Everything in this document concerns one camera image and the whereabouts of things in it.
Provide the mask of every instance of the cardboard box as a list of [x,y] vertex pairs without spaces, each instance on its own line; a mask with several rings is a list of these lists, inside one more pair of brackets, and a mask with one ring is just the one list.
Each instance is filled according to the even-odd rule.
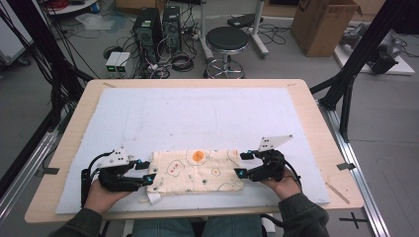
[[117,8],[129,13],[138,13],[141,8],[158,8],[159,12],[163,12],[166,0],[117,0]]
[[358,9],[353,0],[300,0],[293,38],[306,56],[331,56]]
[[385,0],[354,0],[361,8],[362,15],[375,15]]

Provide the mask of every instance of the hand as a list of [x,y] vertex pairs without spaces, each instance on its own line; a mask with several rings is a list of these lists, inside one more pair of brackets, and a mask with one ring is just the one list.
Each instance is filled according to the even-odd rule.
[[90,187],[84,207],[103,215],[115,202],[125,198],[129,194],[131,192],[110,192],[101,186],[99,180],[95,180]]
[[279,182],[275,179],[269,179],[261,181],[261,183],[271,188],[281,200],[301,193],[301,189],[294,179],[293,172],[288,168],[285,169],[284,177]]

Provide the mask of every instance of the equipment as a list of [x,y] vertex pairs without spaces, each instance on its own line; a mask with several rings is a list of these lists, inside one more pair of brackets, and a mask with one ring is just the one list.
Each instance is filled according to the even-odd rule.
[[120,58],[120,52],[112,52],[106,62],[106,68],[108,69],[109,78],[114,79],[117,77],[117,63]]
[[[342,45],[347,44],[351,48],[355,48],[358,45],[358,42],[364,36],[368,27],[369,26],[361,23],[352,30],[346,31],[342,35],[339,43]],[[398,63],[396,60],[394,60],[394,58],[402,52],[401,40],[394,38],[392,34],[393,30],[387,33],[387,35],[377,47],[377,50],[367,62],[367,65],[376,74],[385,73],[392,66]]]
[[227,23],[231,27],[235,28],[244,28],[244,27],[251,27],[255,22],[255,14],[246,14],[241,17],[236,17],[232,19],[228,19]]
[[296,181],[301,187],[299,181],[300,176],[296,173],[293,166],[285,159],[283,153],[275,148],[285,142],[289,141],[293,136],[274,136],[274,137],[262,137],[261,145],[258,150],[249,150],[247,153],[241,153],[240,157],[242,160],[254,159],[253,156],[263,161],[263,165],[247,169],[234,169],[239,179],[249,179],[252,182],[260,182],[268,179],[275,179],[279,182],[285,173],[286,165],[292,170]]
[[[96,170],[92,173],[93,164],[99,159]],[[139,188],[153,184],[155,174],[144,175],[142,178],[125,177],[124,174],[135,166],[135,170],[147,169],[149,162],[134,160],[132,156],[127,156],[124,148],[103,153],[97,156],[89,165],[89,168],[81,171],[81,206],[86,203],[93,177],[99,173],[99,182],[102,187],[111,192],[134,192]]]
[[166,38],[166,52],[182,50],[181,10],[177,6],[166,6],[163,12],[163,33]]
[[117,64],[118,76],[120,78],[128,78],[132,73],[132,62],[130,60],[130,52],[121,52]]
[[111,79],[128,78],[132,72],[130,52],[112,52],[106,63],[106,68]]
[[157,63],[163,50],[163,31],[157,8],[141,8],[132,27],[138,50],[150,63]]

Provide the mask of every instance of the white board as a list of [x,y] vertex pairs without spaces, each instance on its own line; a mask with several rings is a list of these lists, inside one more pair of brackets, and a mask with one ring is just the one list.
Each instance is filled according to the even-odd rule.
[[[338,44],[335,48],[334,55],[336,60],[339,63],[339,66],[342,68],[346,62],[349,59],[349,56],[351,56],[353,50],[348,45],[341,45]],[[401,58],[400,56],[396,56],[394,58],[398,62],[398,64],[395,64],[392,66],[388,71],[386,71],[384,74],[391,74],[391,75],[413,75],[415,71]],[[364,65],[363,69],[361,69],[361,72],[365,73],[373,73],[375,74],[370,67],[366,64]]]
[[[56,213],[80,209],[80,171],[104,152],[123,146],[128,155],[149,160],[153,151],[258,148],[263,136],[292,134],[278,149],[302,176],[304,193],[316,203],[330,202],[293,102],[282,88],[105,89],[71,164]],[[241,166],[261,165],[259,159]],[[144,171],[126,175],[141,177]],[[111,211],[275,206],[279,198],[260,183],[245,181],[235,193],[165,196],[143,202],[145,189],[120,200]]]

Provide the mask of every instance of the computer tower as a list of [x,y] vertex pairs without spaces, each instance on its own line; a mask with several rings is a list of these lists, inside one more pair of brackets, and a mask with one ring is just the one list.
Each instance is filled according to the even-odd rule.
[[132,31],[137,46],[141,46],[141,50],[146,52],[147,60],[157,63],[164,48],[158,9],[141,8]]
[[167,52],[182,50],[180,14],[181,10],[178,6],[166,6],[164,8],[162,25]]

